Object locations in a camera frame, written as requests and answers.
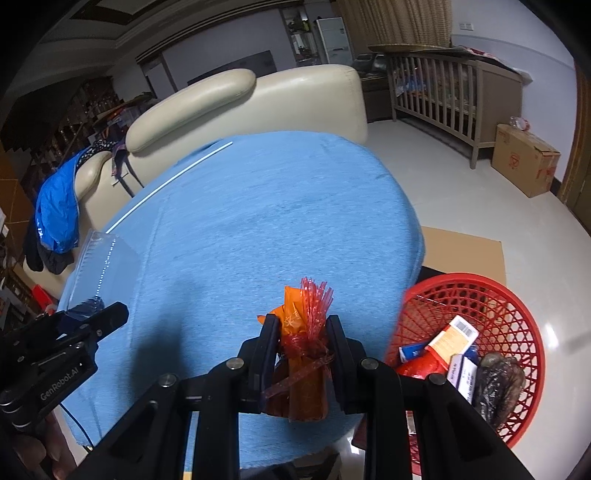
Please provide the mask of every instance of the plastic bottle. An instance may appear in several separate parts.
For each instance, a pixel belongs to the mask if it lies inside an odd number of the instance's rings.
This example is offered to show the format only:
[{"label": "plastic bottle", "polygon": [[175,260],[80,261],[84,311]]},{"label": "plastic bottle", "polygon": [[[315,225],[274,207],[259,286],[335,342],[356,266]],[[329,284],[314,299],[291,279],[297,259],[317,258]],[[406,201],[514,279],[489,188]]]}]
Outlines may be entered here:
[{"label": "plastic bottle", "polygon": [[525,118],[522,118],[520,116],[512,116],[509,119],[509,124],[512,127],[518,128],[519,130],[523,130],[524,132],[527,132],[531,127],[530,123]]}]

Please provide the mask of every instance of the cardboard sheet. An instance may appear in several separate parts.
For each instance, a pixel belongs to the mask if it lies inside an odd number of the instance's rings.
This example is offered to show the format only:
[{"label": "cardboard sheet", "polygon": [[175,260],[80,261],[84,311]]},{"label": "cardboard sheet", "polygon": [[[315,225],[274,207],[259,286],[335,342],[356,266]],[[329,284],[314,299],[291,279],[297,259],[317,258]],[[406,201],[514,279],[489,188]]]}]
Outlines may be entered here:
[{"label": "cardboard sheet", "polygon": [[475,273],[506,285],[501,242],[428,226],[422,229],[427,251],[423,265],[445,273]]}]

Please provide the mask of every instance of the sofa armrest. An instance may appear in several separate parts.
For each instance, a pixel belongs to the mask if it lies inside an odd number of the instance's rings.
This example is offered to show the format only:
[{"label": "sofa armrest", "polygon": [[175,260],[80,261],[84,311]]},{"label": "sofa armrest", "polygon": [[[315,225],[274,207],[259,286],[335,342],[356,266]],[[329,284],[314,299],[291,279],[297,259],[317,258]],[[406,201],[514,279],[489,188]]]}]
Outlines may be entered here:
[{"label": "sofa armrest", "polygon": [[186,123],[245,96],[255,84],[254,72],[235,69],[182,89],[154,105],[129,127],[125,137],[127,150],[143,150]]},{"label": "sofa armrest", "polygon": [[110,158],[111,152],[98,152],[78,169],[74,182],[74,192],[78,201],[82,200],[98,184],[100,171]]}]

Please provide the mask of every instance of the red item on floor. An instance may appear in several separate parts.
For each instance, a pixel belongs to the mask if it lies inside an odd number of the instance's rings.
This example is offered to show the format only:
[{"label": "red item on floor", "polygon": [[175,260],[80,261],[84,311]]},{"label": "red item on floor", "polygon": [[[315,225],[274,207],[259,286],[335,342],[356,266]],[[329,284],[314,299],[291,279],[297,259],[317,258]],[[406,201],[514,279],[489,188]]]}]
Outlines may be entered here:
[{"label": "red item on floor", "polygon": [[56,312],[58,301],[43,290],[42,286],[35,285],[33,290],[31,290],[31,293],[33,294],[35,301],[45,313],[53,315]]}]

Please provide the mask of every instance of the human hand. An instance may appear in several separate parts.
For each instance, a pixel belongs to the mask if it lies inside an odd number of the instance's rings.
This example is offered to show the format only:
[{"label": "human hand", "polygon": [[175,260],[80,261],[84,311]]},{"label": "human hand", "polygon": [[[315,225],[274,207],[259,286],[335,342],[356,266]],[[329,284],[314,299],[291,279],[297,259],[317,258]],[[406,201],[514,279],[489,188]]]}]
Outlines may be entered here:
[{"label": "human hand", "polygon": [[48,456],[52,460],[53,476],[57,480],[66,480],[66,477],[76,468],[76,461],[54,413],[51,412],[45,420],[47,423],[45,445],[35,437],[21,434],[13,438],[12,445],[27,469],[36,470],[45,456]]}]

